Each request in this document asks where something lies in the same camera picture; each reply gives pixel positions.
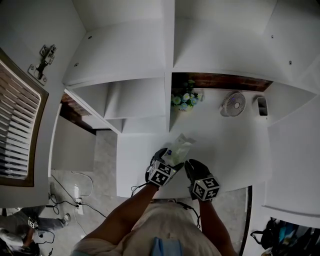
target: plastic bag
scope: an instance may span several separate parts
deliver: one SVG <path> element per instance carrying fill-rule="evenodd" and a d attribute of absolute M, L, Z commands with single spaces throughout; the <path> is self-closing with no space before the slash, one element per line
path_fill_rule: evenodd
<path fill-rule="evenodd" d="M 170 166 L 175 166 L 179 163 L 183 163 L 191 146 L 195 142 L 196 141 L 194 139 L 186 138 L 181 133 L 179 137 L 172 143 L 172 145 L 168 147 L 162 159 L 165 161 L 167 165 Z"/>

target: power strip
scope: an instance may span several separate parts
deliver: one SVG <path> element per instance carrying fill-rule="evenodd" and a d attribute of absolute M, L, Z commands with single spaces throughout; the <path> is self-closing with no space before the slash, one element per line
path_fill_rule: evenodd
<path fill-rule="evenodd" d="M 77 203 L 82 203 L 82 200 L 81 198 L 76 198 L 75 201 Z M 76 212 L 80 215 L 84 215 L 84 209 L 83 209 L 83 206 L 82 205 L 78 205 L 78 207 L 76 208 Z"/>
<path fill-rule="evenodd" d="M 74 186 L 74 197 L 77 203 L 82 203 L 82 199 L 79 197 L 79 188 L 77 185 Z M 84 209 L 82 205 L 78 205 L 76 212 L 80 215 L 84 215 Z"/>

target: small white container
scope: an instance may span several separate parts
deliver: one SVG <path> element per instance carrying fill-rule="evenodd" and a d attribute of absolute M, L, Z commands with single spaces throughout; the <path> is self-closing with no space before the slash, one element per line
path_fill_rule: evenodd
<path fill-rule="evenodd" d="M 268 104 L 265 97 L 257 97 L 252 103 L 252 110 L 256 118 L 261 120 L 268 119 Z"/>

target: cabinet hinge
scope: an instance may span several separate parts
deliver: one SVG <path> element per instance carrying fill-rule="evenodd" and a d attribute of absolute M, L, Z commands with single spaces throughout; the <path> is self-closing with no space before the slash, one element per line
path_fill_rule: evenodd
<path fill-rule="evenodd" d="M 32 75 L 37 81 L 39 81 L 43 86 L 47 82 L 47 78 L 44 75 L 44 69 L 46 66 L 51 65 L 51 63 L 55 59 L 55 52 L 57 50 L 57 47 L 55 44 L 51 45 L 50 47 L 44 45 L 42 49 L 40 50 L 40 55 L 42 56 L 41 63 L 31 64 L 28 73 Z"/>

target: artificial flower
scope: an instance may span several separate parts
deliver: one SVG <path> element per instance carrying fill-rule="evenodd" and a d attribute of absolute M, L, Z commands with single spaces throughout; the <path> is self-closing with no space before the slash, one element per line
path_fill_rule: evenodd
<path fill-rule="evenodd" d="M 187 103 L 182 103 L 181 108 L 182 108 L 183 110 L 186 110 L 187 107 L 188 107 L 188 104 L 187 104 Z"/>
<path fill-rule="evenodd" d="M 187 100 L 190 99 L 190 94 L 189 93 L 185 93 L 182 98 L 183 98 L 183 101 L 186 102 Z"/>
<path fill-rule="evenodd" d="M 196 104 L 197 104 L 197 102 L 198 102 L 198 100 L 197 100 L 196 98 L 192 98 L 192 99 L 191 99 L 191 103 L 192 103 L 192 105 L 196 105 Z"/>
<path fill-rule="evenodd" d="M 174 104 L 179 105 L 180 102 L 181 102 L 180 97 L 178 97 L 178 96 L 174 97 L 174 99 L 173 99 L 173 103 L 174 103 Z"/>

